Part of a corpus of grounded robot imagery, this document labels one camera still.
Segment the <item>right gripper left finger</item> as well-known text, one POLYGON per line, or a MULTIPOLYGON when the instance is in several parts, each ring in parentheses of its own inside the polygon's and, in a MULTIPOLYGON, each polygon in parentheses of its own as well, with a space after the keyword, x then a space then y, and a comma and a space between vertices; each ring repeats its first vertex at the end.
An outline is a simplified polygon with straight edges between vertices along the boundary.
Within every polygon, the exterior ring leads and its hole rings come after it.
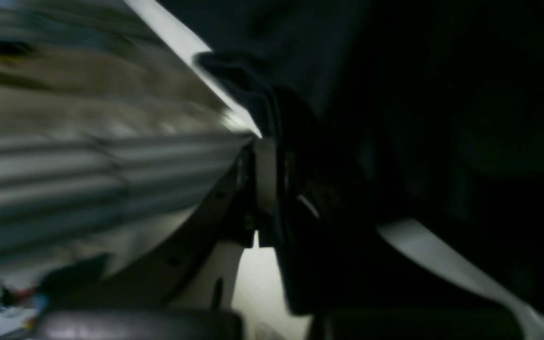
POLYGON ((276 176, 270 139, 246 145, 194 213, 125 269, 58 298, 38 340, 241 340, 231 302, 245 249, 270 221, 276 176))

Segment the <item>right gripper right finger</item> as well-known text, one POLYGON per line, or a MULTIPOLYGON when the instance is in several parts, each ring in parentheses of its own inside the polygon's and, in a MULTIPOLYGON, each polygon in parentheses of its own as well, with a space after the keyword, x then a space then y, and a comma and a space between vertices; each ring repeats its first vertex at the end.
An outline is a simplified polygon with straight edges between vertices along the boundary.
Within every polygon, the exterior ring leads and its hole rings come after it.
POLYGON ((387 204, 351 161, 280 153, 276 242, 290 310, 309 340, 520 340, 514 314, 384 240, 387 204))

